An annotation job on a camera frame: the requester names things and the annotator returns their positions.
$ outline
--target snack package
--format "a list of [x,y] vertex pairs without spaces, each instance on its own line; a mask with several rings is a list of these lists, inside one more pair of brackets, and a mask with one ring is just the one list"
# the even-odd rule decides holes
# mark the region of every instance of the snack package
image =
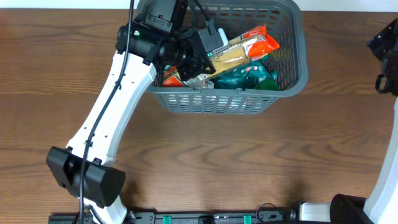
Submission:
[[255,61],[215,78],[215,88],[279,91],[278,84],[275,82],[276,78],[277,72],[270,74],[260,61]]
[[184,82],[181,81],[180,74],[176,66],[167,67],[164,72],[163,87],[186,87]]
[[278,42],[267,34],[265,26],[258,26],[228,43],[228,49],[208,55],[216,69],[214,74],[202,74],[203,76],[197,76],[188,82],[195,83],[216,78],[222,72],[259,60],[280,47]]

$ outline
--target wood grain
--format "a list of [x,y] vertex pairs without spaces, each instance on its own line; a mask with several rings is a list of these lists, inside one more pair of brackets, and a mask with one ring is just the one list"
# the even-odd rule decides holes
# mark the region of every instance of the wood grain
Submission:
[[[121,141],[123,201],[158,211],[368,197],[392,131],[366,42],[396,14],[304,12],[310,80],[263,114],[173,114],[150,93]],[[124,10],[0,10],[0,222],[77,212],[45,157],[65,146],[108,74]]]

